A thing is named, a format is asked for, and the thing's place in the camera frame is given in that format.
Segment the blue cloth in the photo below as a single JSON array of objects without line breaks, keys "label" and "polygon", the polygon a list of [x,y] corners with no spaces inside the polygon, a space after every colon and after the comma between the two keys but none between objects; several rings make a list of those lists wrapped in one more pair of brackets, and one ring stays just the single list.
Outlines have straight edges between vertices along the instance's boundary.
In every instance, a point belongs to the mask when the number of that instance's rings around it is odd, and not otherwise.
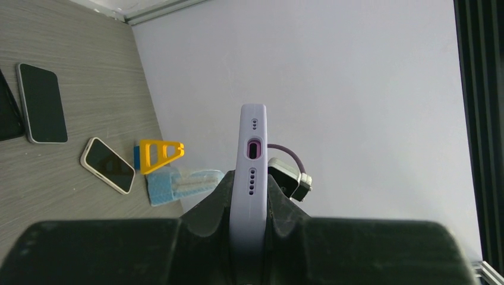
[{"label": "blue cloth", "polygon": [[218,170],[180,170],[165,166],[146,175],[150,205],[158,206],[180,198],[214,190],[224,177]]}]

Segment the table surface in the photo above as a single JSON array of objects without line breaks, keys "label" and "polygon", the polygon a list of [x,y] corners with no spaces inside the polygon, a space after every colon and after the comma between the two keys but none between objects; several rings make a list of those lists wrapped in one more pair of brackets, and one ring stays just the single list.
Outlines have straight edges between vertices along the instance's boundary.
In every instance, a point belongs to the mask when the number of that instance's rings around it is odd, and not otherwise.
[{"label": "table surface", "polygon": [[161,139],[131,27],[66,0],[6,0],[0,43],[16,99],[16,63],[56,73],[69,136],[61,145],[0,142],[0,260],[37,221],[182,214],[179,202],[151,207],[140,175],[121,195],[79,164],[91,137],[129,162],[135,140]]}]

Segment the charger plug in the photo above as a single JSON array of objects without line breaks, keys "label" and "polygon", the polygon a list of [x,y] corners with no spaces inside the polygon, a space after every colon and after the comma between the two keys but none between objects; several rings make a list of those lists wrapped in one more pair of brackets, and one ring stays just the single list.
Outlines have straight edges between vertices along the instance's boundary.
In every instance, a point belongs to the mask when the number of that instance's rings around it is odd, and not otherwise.
[{"label": "charger plug", "polygon": [[278,187],[287,198],[302,202],[311,191],[311,176],[300,173],[296,168],[276,157],[268,161],[268,174],[273,176]]}]

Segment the yellow plastic stand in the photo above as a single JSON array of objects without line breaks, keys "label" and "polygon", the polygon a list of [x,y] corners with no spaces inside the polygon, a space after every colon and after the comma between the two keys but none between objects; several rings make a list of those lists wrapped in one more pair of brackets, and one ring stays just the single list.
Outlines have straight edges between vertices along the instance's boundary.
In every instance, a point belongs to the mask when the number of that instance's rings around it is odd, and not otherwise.
[{"label": "yellow plastic stand", "polygon": [[[157,146],[157,162],[150,164],[150,146]],[[168,147],[175,147],[175,153],[168,157]],[[149,174],[156,169],[184,156],[184,145],[178,141],[140,140],[140,173]]]}]

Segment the smartphone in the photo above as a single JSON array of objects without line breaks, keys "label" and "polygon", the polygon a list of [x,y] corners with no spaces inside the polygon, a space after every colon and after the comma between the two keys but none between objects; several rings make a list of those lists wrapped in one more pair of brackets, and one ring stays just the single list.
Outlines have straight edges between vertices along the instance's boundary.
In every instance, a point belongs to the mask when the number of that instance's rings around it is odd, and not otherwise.
[{"label": "smartphone", "polygon": [[119,193],[130,193],[135,170],[99,138],[89,140],[80,163]]},{"label": "smartphone", "polygon": [[28,140],[36,144],[67,142],[67,125],[56,74],[33,65],[18,64],[17,78]]},{"label": "smartphone", "polygon": [[267,217],[266,106],[241,108],[229,243],[236,284],[260,284]]},{"label": "smartphone", "polygon": [[3,141],[24,135],[24,124],[2,71],[0,75],[2,76],[0,79],[0,141]]}]

